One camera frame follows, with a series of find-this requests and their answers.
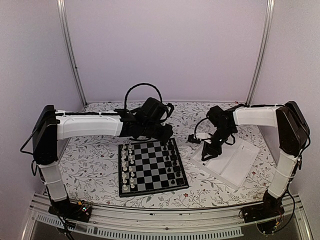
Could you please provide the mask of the black and grey chessboard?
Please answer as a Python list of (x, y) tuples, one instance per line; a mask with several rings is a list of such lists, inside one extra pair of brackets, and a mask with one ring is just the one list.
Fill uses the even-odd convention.
[[(172, 141), (174, 148), (169, 147)], [(175, 155), (171, 155), (171, 150), (175, 150)], [(180, 172), (175, 172), (172, 161), (176, 160), (180, 167)], [(165, 162), (171, 162), (170, 167), (165, 166)], [(164, 192), (171, 192), (189, 188), (189, 183), (180, 157), (178, 146), (174, 138), (170, 138), (166, 144), (159, 140), (124, 143), (118, 146), (118, 194), (121, 198), (153, 195)], [(177, 184), (177, 179), (182, 179), (183, 184)], [(127, 185), (128, 190), (123, 190), (123, 185)]]

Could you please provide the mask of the white plastic piece tray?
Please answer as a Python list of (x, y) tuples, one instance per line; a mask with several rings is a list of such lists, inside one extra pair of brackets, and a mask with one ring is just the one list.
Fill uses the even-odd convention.
[(222, 154), (216, 158), (201, 161), (203, 144), (190, 156), (190, 161), (237, 191), (249, 174), (260, 149), (253, 144), (236, 137), (235, 144), (222, 146)]

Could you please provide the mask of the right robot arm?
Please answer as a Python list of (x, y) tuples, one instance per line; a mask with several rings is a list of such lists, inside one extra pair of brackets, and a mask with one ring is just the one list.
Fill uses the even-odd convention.
[(310, 128), (298, 104), (291, 100), (284, 104), (238, 104), (226, 110), (213, 106), (205, 115), (216, 128), (214, 133), (194, 136), (204, 142), (204, 148), (213, 158), (222, 154), (223, 144), (238, 132), (238, 126), (274, 127), (278, 131), (280, 155), (275, 175), (263, 195), (258, 213), (269, 218), (288, 193), (289, 184), (301, 168), (302, 154), (311, 143)]

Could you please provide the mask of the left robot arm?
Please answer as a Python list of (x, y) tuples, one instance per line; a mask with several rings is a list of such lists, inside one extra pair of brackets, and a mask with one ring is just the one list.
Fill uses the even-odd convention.
[(32, 142), (33, 160), (40, 169), (55, 209), (63, 216), (74, 213), (74, 205), (64, 185), (58, 166), (58, 142), (73, 138), (109, 136), (138, 139), (146, 137), (166, 143), (173, 127), (166, 123), (175, 107), (149, 97), (133, 110), (116, 108), (108, 111), (65, 111), (46, 105), (36, 121), (28, 142)]

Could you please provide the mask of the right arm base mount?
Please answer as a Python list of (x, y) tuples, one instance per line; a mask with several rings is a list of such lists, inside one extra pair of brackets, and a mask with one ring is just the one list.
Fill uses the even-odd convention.
[(284, 218), (281, 201), (265, 200), (263, 203), (241, 208), (239, 217), (245, 223), (257, 222), (257, 229), (264, 235), (274, 234)]

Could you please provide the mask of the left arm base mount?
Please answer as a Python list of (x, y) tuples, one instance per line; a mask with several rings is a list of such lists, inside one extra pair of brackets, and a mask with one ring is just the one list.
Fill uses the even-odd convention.
[(71, 202), (69, 198), (61, 201), (50, 201), (48, 212), (61, 218), (88, 223), (92, 214), (92, 204), (80, 200)]

